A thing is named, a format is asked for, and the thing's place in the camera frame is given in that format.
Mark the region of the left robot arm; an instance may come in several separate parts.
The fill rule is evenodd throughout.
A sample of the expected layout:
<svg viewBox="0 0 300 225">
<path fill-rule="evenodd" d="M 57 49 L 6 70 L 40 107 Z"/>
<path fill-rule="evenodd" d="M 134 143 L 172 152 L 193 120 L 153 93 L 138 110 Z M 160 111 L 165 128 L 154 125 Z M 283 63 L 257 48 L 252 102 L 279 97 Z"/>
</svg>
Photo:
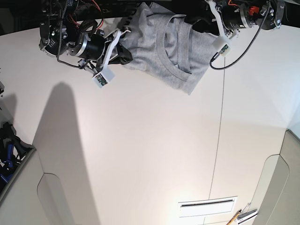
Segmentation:
<svg viewBox="0 0 300 225">
<path fill-rule="evenodd" d="M 195 0 L 184 22 L 200 33 L 231 38 L 241 29 L 278 29 L 284 0 Z"/>
</svg>

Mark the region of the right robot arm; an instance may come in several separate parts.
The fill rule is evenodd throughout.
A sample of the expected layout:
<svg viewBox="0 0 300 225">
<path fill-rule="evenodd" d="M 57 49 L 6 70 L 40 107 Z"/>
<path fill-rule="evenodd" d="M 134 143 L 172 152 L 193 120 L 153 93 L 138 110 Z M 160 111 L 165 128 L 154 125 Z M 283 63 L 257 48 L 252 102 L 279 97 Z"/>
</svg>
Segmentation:
<svg viewBox="0 0 300 225">
<path fill-rule="evenodd" d="M 130 51 L 120 44 L 131 29 L 106 35 L 101 28 L 107 9 L 95 0 L 43 0 L 41 6 L 45 19 L 39 27 L 39 48 L 59 63 L 97 74 L 105 65 L 132 61 Z"/>
</svg>

